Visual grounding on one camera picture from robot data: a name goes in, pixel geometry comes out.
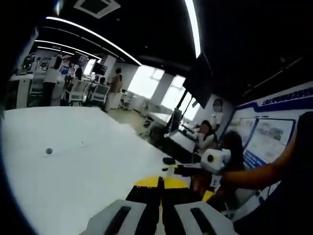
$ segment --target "white table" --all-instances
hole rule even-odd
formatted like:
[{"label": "white table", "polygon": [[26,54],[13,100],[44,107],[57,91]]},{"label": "white table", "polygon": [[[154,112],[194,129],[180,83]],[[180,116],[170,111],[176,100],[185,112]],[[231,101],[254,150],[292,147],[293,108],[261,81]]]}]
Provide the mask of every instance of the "white table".
[{"label": "white table", "polygon": [[195,148],[195,142],[188,139],[186,136],[184,136],[182,133],[177,132],[170,136],[170,139],[186,149],[188,152],[193,153],[194,148]]},{"label": "white table", "polygon": [[171,118],[170,114],[160,114],[160,113],[152,113],[152,112],[149,112],[148,116],[153,118],[153,120],[155,122],[157,122],[163,126],[165,126]]},{"label": "white table", "polygon": [[136,181],[161,175],[168,157],[98,108],[36,107],[4,116],[6,175],[37,234],[80,234]]},{"label": "white table", "polygon": [[[34,74],[26,74],[26,75],[13,75],[9,81],[19,81],[19,87],[18,87],[18,93],[17,93],[17,99],[16,99],[16,108],[26,108],[27,107],[27,98],[28,98],[28,92],[29,92],[29,85],[30,81],[33,80]],[[58,105],[60,105],[60,99],[61,99],[61,93],[60,90],[63,90],[65,81],[64,76],[58,76],[57,84],[53,90],[52,96],[54,99],[58,100]]]}]

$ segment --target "floor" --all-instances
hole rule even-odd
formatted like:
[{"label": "floor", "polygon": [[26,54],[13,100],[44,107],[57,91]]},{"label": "floor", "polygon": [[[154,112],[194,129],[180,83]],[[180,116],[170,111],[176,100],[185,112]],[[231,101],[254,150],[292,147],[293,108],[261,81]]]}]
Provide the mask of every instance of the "floor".
[{"label": "floor", "polygon": [[109,111],[109,116],[119,123],[129,124],[133,127],[136,133],[139,135],[140,133],[145,131],[143,124],[145,122],[145,118],[142,117],[136,111],[124,111],[122,109],[111,109]]}]

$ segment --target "window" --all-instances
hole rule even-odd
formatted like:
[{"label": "window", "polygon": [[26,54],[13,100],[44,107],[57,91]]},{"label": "window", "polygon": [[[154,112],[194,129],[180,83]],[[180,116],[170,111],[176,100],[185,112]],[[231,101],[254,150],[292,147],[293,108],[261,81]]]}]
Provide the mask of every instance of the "window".
[{"label": "window", "polygon": [[88,60],[88,63],[87,63],[87,65],[86,65],[85,69],[84,69],[84,74],[85,74],[85,75],[90,75],[94,63],[96,63],[96,60],[95,60],[95,59],[90,59],[90,60]]},{"label": "window", "polygon": [[167,90],[161,102],[161,105],[168,109],[174,110],[182,95],[184,94],[185,88],[182,86],[184,81],[184,77],[178,75],[174,77],[169,89]]},{"label": "window", "polygon": [[[185,92],[185,88],[182,86],[186,78],[181,77],[177,75],[173,81],[169,89],[167,90],[161,105],[164,107],[174,110],[174,108],[178,105],[180,99],[182,98],[182,95]],[[188,103],[190,102],[191,99],[191,94],[188,92],[185,96],[185,99],[181,103],[180,110],[184,113]],[[184,115],[184,117],[190,121],[192,121],[200,107],[200,104],[197,104],[194,108],[192,107],[192,104],[196,100],[193,98],[188,106],[188,109]]]},{"label": "window", "polygon": [[146,65],[140,66],[135,73],[128,90],[134,94],[151,99],[163,74],[164,70],[159,70]]},{"label": "window", "polygon": [[[191,94],[188,92],[185,96],[185,99],[182,101],[181,103],[181,106],[179,108],[179,110],[181,110],[182,112],[185,112],[187,106],[188,106],[188,103],[190,102],[190,99],[191,99]],[[200,108],[200,104],[196,104],[196,106],[193,108],[192,107],[192,104],[196,102],[196,99],[192,98],[188,108],[187,108],[187,111],[184,115],[184,118],[190,120],[190,121],[193,121],[193,119],[195,118],[195,115],[197,113],[197,111],[199,110]]]}]

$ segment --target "poster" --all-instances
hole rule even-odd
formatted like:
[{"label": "poster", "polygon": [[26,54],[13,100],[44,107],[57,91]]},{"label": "poster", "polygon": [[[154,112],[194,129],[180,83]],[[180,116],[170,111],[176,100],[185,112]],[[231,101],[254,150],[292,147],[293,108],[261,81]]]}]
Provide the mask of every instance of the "poster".
[{"label": "poster", "polygon": [[242,138],[243,147],[245,148],[256,123],[256,118],[234,118],[231,120],[227,131],[237,131]]},{"label": "poster", "polygon": [[255,168],[274,162],[285,150],[294,120],[260,119],[244,152],[245,163]]}]

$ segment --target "black ceiling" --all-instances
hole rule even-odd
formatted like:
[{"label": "black ceiling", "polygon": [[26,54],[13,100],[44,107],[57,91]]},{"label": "black ceiling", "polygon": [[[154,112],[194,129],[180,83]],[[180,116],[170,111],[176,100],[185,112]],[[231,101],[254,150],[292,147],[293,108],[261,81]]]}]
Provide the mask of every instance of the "black ceiling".
[{"label": "black ceiling", "polygon": [[[142,64],[187,75],[195,62],[193,34],[184,0],[117,0],[121,8],[101,19],[73,8],[76,2],[65,1],[59,17],[93,30]],[[214,90],[234,102],[266,95],[267,83],[256,89],[260,92],[243,94],[286,64],[312,52],[312,8],[305,1],[194,0],[194,5],[201,48],[211,65]],[[96,55],[107,53],[93,44],[96,43],[127,63],[135,64],[119,50],[74,26],[52,20],[44,20],[41,26],[39,40]],[[93,43],[52,28],[66,30]],[[307,80],[307,76],[298,77],[296,83]]]}]

